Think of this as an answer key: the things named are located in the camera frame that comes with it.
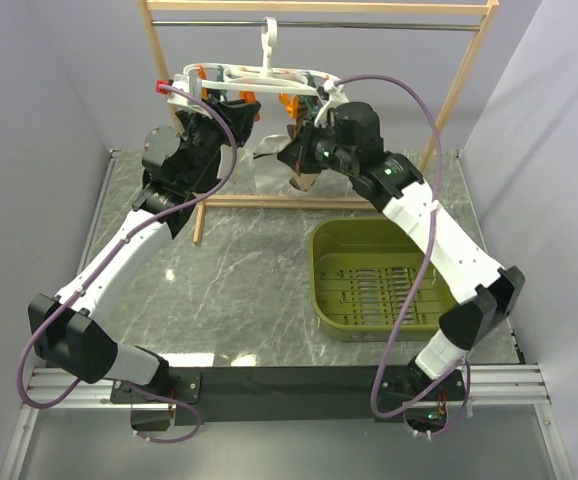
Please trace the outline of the white plastic clip hanger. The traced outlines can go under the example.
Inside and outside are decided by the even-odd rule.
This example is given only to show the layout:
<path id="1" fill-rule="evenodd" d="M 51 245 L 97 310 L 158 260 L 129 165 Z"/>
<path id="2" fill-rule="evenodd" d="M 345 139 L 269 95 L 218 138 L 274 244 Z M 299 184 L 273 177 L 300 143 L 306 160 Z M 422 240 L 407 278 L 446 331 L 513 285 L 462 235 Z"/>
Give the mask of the white plastic clip hanger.
<path id="1" fill-rule="evenodd" d="M 318 87 L 332 87 L 339 78 L 318 70 L 274 67 L 272 56 L 278 41 L 278 22 L 261 22 L 262 64 L 192 63 L 174 76 L 173 85 L 192 95 L 202 90 L 221 92 L 278 93 L 317 96 Z"/>

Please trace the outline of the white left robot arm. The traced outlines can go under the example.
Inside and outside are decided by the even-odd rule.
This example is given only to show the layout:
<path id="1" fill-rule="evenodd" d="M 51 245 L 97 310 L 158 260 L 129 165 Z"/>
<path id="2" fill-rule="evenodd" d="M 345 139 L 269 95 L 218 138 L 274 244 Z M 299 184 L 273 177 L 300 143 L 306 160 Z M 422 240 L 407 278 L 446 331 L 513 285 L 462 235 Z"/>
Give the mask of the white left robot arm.
<path id="1" fill-rule="evenodd" d="M 119 343 L 103 327 L 114 304 L 143 266 L 172 242 L 202 195 L 214 193 L 221 150 L 238 150 L 259 116 L 256 100 L 207 102 L 208 114 L 180 110 L 184 130 L 162 126 L 146 137 L 142 188 L 121 227 L 99 254 L 53 296 L 28 306 L 32 337 L 24 353 L 93 384 L 111 379 L 133 384 L 145 401 L 173 394 L 169 364 L 144 348 Z"/>

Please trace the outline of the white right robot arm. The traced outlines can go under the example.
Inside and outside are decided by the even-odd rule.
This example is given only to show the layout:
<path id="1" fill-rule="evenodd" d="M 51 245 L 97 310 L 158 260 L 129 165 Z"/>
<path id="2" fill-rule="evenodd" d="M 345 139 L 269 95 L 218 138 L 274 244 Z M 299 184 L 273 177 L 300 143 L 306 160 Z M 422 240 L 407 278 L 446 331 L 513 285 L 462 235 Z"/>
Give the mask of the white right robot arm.
<path id="1" fill-rule="evenodd" d="M 401 375 L 378 365 L 372 411 L 392 416 L 389 396 L 433 397 L 509 316 L 523 273 L 491 258 L 438 202 L 436 185 L 385 149 L 379 117 L 366 103 L 331 108 L 321 122 L 303 118 L 281 139 L 277 158 L 296 179 L 328 170 L 345 176 L 376 209 L 373 218 L 322 223 L 309 247 L 311 299 L 324 334 L 424 341 Z"/>

